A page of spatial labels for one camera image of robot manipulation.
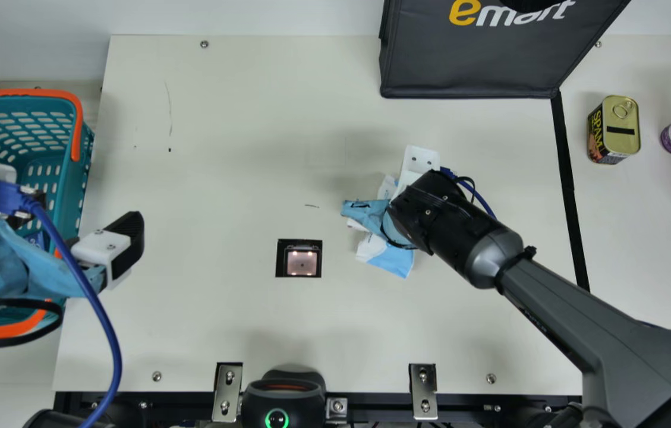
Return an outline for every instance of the emart logo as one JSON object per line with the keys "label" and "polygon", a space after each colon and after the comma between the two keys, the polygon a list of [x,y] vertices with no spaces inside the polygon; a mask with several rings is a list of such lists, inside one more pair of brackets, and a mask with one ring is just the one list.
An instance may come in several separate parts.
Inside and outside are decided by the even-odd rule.
{"label": "emart logo", "polygon": [[487,24],[490,27],[496,27],[504,18],[504,25],[523,25],[531,22],[544,21],[552,14],[552,19],[563,19],[567,8],[575,5],[574,0],[553,5],[550,8],[530,14],[518,14],[516,11],[505,6],[486,6],[480,5],[480,0],[455,0],[452,5],[452,11],[449,12],[449,21],[454,25],[472,25],[475,22],[477,27],[484,27]]}

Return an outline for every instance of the black shopping bag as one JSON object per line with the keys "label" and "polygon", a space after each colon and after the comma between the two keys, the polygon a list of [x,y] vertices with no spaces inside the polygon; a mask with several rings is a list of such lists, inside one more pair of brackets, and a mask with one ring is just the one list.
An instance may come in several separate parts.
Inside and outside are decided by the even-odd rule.
{"label": "black shopping bag", "polygon": [[552,97],[629,1],[526,14],[499,0],[385,0],[381,95]]}

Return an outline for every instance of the spam can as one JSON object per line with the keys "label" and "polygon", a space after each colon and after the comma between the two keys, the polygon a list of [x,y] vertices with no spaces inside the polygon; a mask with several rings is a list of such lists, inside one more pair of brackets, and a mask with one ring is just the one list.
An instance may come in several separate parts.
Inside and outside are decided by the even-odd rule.
{"label": "spam can", "polygon": [[610,95],[588,115],[588,157],[616,163],[641,149],[639,106],[629,97]]}

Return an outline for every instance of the white tabletop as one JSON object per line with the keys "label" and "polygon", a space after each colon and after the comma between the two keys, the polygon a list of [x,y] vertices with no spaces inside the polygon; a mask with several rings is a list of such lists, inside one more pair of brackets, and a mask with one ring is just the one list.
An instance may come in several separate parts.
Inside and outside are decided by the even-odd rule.
{"label": "white tabletop", "polygon": [[[562,88],[591,292],[671,328],[671,36],[606,36]],[[639,103],[641,151],[615,166],[587,155],[588,114],[607,95]]]}
{"label": "white tabletop", "polygon": [[[442,393],[580,394],[506,299],[437,257],[407,280],[359,263],[340,217],[424,146],[574,279],[548,100],[383,99],[371,36],[201,39],[111,41],[81,232],[145,217],[145,255],[102,293],[121,390],[210,391],[217,362],[241,361],[244,385],[300,363],[331,391],[408,392],[408,364],[436,363]],[[278,238],[322,239],[322,278],[275,278]],[[110,373],[89,304],[70,301],[53,387],[101,391]]]}

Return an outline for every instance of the teal shopping basket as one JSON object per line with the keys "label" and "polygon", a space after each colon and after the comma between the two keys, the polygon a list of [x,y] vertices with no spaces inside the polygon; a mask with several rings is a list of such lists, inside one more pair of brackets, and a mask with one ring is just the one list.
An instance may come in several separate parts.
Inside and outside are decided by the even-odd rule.
{"label": "teal shopping basket", "polygon": [[[48,216],[64,239],[79,232],[93,139],[75,95],[48,89],[0,90],[0,163],[15,168],[19,184],[47,194]],[[52,250],[41,228],[34,220],[16,232]],[[30,310],[3,309],[0,336],[7,331],[11,336],[26,333],[37,325],[26,322],[38,318],[42,317]]]}

